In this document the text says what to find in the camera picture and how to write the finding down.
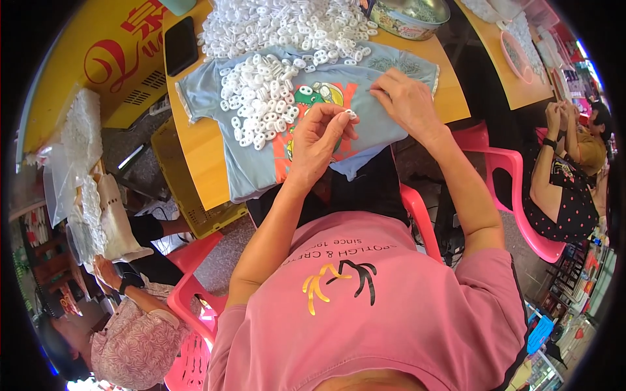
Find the air vent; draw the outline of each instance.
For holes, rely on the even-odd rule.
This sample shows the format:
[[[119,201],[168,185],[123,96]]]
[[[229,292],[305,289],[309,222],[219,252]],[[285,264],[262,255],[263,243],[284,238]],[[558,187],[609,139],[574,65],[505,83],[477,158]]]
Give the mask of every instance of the air vent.
[[[165,74],[154,71],[150,76],[146,78],[146,80],[141,82],[144,86],[152,87],[154,89],[159,89],[165,84]]]
[[[137,106],[140,106],[149,97],[150,97],[150,94],[136,89],[133,92],[131,92],[126,97],[126,99],[124,99],[124,103],[136,104]]]

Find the pink plastic tray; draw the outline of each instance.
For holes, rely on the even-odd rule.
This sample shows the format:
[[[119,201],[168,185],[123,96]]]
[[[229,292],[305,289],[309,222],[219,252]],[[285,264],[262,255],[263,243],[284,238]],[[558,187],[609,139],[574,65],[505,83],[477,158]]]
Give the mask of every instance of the pink plastic tray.
[[[519,65],[519,69],[513,64],[513,60],[511,56],[508,54],[506,50],[505,41],[509,44],[509,47],[512,48],[517,54],[517,61]],[[530,84],[533,81],[533,70],[530,68],[530,61],[528,60],[528,56],[524,52],[524,49],[521,48],[520,43],[508,32],[502,31],[500,35],[500,46],[502,48],[502,53],[505,55],[506,62],[511,67],[511,70],[517,77]]]

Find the wooden table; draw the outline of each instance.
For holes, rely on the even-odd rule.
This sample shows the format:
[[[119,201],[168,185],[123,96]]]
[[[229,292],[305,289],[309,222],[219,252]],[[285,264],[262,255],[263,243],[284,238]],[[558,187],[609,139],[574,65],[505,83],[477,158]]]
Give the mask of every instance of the wooden table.
[[[500,82],[502,87],[504,87],[511,110],[554,96],[547,76],[544,79],[544,84],[541,81],[541,77],[533,73],[533,81],[528,84],[513,73],[502,53],[500,46],[501,30],[495,23],[485,22],[474,15],[460,0],[454,1],[468,18],[469,23],[474,27],[478,37],[485,46],[491,62],[493,62],[493,66],[496,68],[496,72],[498,72],[498,77],[500,77]]]
[[[177,17],[172,13],[166,13],[163,17],[163,30],[167,31],[179,20],[191,16],[195,26],[195,33],[197,34],[202,31],[202,23],[211,10],[212,8],[208,1],[199,1],[191,11],[183,16]],[[416,56],[439,64],[439,84],[435,94],[434,105],[440,119],[444,123],[449,123],[470,117],[459,81],[443,47],[436,37],[432,37],[427,41],[416,42],[379,30],[379,34],[374,37],[373,41],[410,51]],[[230,199],[222,135],[217,122],[209,118],[203,118],[189,126],[187,115],[174,86],[178,80],[203,63],[204,55],[201,52],[201,48],[198,48],[198,52],[200,53],[200,58],[194,65],[173,78],[167,77],[167,90],[170,93],[172,114],[178,131],[178,139],[183,148],[189,171],[191,172],[196,190],[200,195],[202,205],[206,210],[209,210]]]

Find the yellow plastic crate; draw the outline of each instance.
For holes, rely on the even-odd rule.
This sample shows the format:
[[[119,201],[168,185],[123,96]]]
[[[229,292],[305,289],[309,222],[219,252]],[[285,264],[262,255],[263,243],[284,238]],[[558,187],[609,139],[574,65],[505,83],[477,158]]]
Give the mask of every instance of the yellow plastic crate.
[[[198,239],[209,236],[248,213],[245,204],[237,205],[231,202],[211,210],[204,209],[198,191],[193,185],[192,175],[187,167],[172,117],[152,135],[151,142],[172,197]]]

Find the light blue t-shirt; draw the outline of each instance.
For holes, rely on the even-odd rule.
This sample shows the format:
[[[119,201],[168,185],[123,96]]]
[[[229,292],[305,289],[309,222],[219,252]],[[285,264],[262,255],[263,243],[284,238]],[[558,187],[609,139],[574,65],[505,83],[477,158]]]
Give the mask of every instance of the light blue t-shirt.
[[[439,74],[438,65],[411,53],[371,42],[358,44],[371,48],[372,53],[357,66],[343,64],[343,59],[339,59],[336,64],[318,65],[312,73],[301,70],[292,79],[295,104],[300,109],[299,118],[316,102],[335,103],[359,115],[361,122],[355,127],[359,139],[338,142],[332,155],[331,168],[345,174],[349,180],[376,155],[377,150],[407,137],[407,133],[387,115],[378,100],[370,95],[370,85],[387,69],[395,67],[410,78],[426,83],[434,94]],[[294,48],[272,46],[257,53],[273,54],[279,59],[293,61],[314,51],[298,52]],[[297,120],[293,125],[288,124],[287,131],[279,133],[260,151],[252,145],[241,147],[235,140],[231,119],[237,115],[237,110],[223,111],[220,107],[222,76],[219,72],[254,54],[248,53],[235,59],[216,59],[199,66],[177,83],[179,97],[190,121],[208,117],[219,124],[224,140],[230,199],[235,203],[258,198],[284,181],[292,159],[293,129],[297,124]],[[300,86],[308,86],[314,92],[311,95],[300,94]]]

